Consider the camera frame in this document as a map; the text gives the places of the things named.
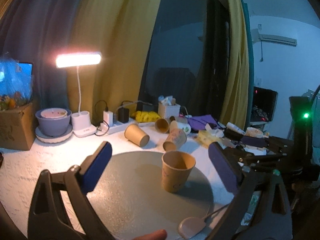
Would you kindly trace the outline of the fingertip at bottom edge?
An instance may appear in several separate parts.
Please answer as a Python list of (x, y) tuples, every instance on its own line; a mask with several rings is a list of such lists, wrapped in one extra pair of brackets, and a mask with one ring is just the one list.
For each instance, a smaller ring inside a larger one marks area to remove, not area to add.
[(154, 231), (150, 234), (142, 235), (134, 238), (133, 240), (166, 240), (167, 231), (164, 229)]

